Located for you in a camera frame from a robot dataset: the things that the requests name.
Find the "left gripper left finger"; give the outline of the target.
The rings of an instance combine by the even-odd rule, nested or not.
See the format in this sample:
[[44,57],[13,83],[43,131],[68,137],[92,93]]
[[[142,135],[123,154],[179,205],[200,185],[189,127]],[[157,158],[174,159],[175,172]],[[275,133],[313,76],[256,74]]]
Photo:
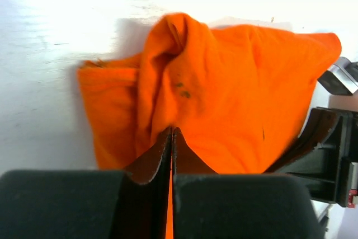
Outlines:
[[1,176],[2,238],[164,238],[172,129],[122,170]]

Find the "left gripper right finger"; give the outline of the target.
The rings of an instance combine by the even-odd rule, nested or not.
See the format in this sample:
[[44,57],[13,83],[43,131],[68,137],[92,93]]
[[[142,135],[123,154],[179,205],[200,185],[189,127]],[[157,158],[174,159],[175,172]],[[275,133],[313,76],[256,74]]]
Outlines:
[[323,238],[307,188],[276,174],[220,175],[172,137],[174,238]]

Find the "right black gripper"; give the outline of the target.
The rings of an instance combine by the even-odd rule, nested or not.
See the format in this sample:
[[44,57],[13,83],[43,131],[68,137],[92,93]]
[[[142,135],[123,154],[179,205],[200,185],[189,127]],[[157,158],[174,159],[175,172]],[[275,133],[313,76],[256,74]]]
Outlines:
[[357,113],[311,109],[297,140],[265,171],[288,166],[311,198],[346,208],[357,207]]

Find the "orange t shirt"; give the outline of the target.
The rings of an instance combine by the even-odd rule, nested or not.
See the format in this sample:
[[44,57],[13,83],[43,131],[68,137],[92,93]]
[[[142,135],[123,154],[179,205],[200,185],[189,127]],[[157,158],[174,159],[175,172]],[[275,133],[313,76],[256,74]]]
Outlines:
[[[140,53],[77,71],[98,166],[126,168],[171,128],[217,174],[274,174],[265,171],[297,140],[317,80],[341,49],[331,32],[211,29],[165,15]],[[174,238],[172,159],[171,143],[164,238]]]

